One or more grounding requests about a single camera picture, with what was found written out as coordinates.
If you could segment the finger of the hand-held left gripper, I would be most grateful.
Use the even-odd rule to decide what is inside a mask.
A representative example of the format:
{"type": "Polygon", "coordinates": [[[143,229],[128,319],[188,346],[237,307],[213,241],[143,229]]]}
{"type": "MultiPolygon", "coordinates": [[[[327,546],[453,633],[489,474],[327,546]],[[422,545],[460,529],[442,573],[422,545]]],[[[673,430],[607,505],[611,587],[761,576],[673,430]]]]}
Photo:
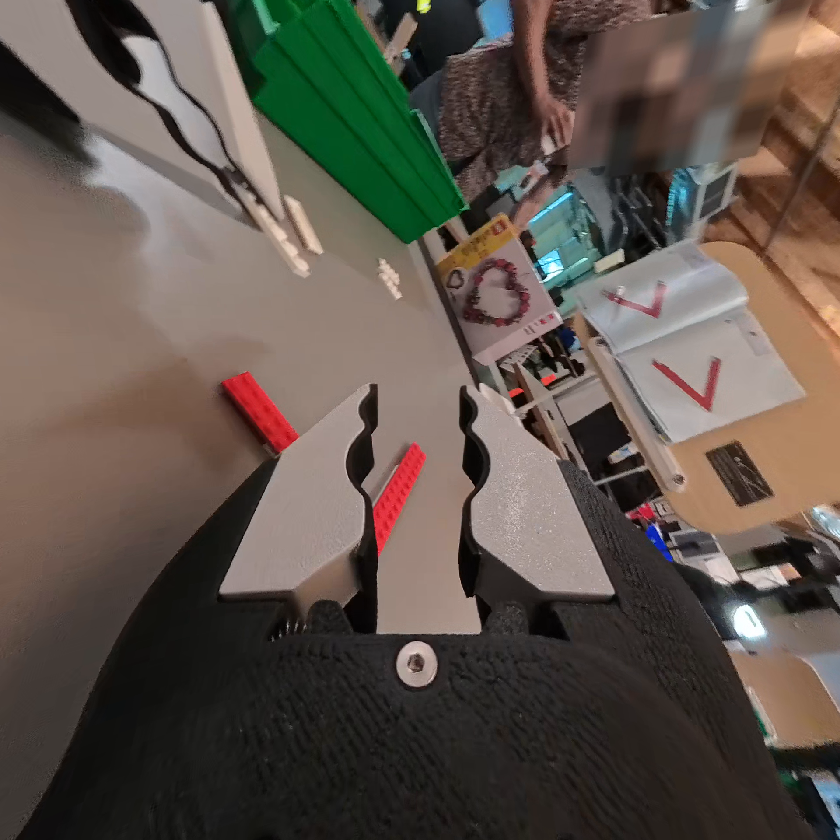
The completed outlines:
{"type": "MultiPolygon", "coordinates": [[[[86,2],[5,1],[1,13],[2,46],[86,128],[104,139],[103,128],[123,138],[139,129],[153,151],[165,151],[162,131],[151,127],[151,110],[128,93],[128,80],[139,78],[136,67],[130,57],[117,57],[113,37],[93,20],[86,2]]],[[[250,216],[233,218],[257,228],[250,216]]]]}
{"type": "Polygon", "coordinates": [[[86,2],[139,74],[128,93],[151,110],[164,151],[139,129],[101,134],[157,174],[231,217],[247,218],[237,189],[283,218],[275,169],[214,2],[86,2]]]}

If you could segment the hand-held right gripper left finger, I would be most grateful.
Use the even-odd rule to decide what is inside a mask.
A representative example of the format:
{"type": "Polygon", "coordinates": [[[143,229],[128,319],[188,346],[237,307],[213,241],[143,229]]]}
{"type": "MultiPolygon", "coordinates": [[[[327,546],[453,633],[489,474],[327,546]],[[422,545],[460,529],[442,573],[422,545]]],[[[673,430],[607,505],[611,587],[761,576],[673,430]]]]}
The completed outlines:
{"type": "Polygon", "coordinates": [[[275,601],[305,618],[336,602],[357,633],[377,628],[378,549],[371,498],[378,387],[366,383],[276,461],[218,594],[275,601]]]}

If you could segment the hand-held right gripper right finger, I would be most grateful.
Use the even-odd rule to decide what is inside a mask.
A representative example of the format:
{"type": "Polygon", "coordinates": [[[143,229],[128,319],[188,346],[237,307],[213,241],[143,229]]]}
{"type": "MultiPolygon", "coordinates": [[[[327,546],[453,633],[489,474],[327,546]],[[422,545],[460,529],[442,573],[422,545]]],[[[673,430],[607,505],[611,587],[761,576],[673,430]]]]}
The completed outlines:
{"type": "Polygon", "coordinates": [[[554,603],[607,604],[616,592],[566,472],[576,472],[472,385],[460,389],[463,470],[458,575],[481,627],[514,604],[528,629],[554,603]]]}

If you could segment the long narrow red lego plate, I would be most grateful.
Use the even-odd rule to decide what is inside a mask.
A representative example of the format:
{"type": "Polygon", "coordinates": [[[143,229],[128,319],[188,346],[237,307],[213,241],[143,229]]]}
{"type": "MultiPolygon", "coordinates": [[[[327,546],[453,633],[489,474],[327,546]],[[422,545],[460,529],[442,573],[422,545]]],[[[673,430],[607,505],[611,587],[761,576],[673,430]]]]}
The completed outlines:
{"type": "Polygon", "coordinates": [[[418,443],[411,443],[373,505],[377,553],[382,554],[411,496],[426,461],[418,443]]]}

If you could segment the long white lego plate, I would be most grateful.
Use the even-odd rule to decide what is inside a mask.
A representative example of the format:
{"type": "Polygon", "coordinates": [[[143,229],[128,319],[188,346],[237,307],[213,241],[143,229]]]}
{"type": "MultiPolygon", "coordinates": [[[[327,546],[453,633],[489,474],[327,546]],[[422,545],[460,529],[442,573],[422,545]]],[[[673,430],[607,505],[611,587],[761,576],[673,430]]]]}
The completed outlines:
{"type": "Polygon", "coordinates": [[[301,256],[299,249],[292,243],[286,230],[268,206],[247,185],[234,182],[233,189],[246,213],[268,238],[289,270],[298,277],[309,277],[308,262],[301,256]]]}

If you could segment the wide red lego plate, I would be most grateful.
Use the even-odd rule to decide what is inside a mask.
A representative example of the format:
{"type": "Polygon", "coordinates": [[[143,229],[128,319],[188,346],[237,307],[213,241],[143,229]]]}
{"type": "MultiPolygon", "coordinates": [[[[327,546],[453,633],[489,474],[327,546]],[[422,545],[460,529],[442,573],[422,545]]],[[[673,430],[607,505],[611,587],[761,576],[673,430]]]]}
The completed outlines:
{"type": "Polygon", "coordinates": [[[249,372],[223,380],[220,392],[260,443],[274,456],[298,440],[298,433],[249,372]]]}

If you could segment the lego box with heart picture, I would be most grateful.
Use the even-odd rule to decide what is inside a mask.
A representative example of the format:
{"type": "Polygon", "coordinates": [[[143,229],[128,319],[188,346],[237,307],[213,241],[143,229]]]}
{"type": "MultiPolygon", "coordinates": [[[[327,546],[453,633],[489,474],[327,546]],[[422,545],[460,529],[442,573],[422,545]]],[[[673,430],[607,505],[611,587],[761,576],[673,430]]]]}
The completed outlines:
{"type": "Polygon", "coordinates": [[[518,231],[493,217],[436,266],[473,360],[485,366],[561,326],[518,231]]]}

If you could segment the black label plate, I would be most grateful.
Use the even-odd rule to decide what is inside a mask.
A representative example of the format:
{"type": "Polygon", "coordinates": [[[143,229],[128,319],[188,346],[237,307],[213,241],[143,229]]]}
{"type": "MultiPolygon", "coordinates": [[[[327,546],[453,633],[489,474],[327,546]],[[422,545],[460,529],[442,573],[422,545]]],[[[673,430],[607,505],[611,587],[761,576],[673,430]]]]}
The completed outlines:
{"type": "Polygon", "coordinates": [[[705,457],[736,508],[747,508],[774,498],[770,483],[739,441],[710,449],[705,457]]]}

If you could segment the open instruction booklet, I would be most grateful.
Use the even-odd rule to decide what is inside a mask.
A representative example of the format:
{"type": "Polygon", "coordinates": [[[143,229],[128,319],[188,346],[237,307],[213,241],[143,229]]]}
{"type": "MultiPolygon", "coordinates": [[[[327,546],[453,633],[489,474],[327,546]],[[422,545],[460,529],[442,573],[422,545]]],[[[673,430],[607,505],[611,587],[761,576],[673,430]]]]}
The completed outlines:
{"type": "Polygon", "coordinates": [[[739,278],[691,241],[592,279],[575,299],[672,445],[805,398],[739,278]]]}

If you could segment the wooden booklet stand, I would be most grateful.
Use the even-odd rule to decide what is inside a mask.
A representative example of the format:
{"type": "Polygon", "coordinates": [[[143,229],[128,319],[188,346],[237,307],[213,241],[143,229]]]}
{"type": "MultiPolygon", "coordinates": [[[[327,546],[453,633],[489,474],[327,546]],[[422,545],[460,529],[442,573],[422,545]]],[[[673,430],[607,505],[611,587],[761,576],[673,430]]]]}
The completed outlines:
{"type": "Polygon", "coordinates": [[[699,530],[716,535],[745,532],[790,519],[800,512],[838,502],[838,337],[750,249],[714,241],[701,249],[730,269],[745,286],[751,310],[794,377],[805,389],[799,402],[743,419],[733,425],[665,445],[641,406],[620,382],[615,363],[598,332],[582,314],[574,329],[646,467],[675,513],[699,530]],[[723,479],[714,451],[741,445],[771,494],[740,507],[723,479]]]}

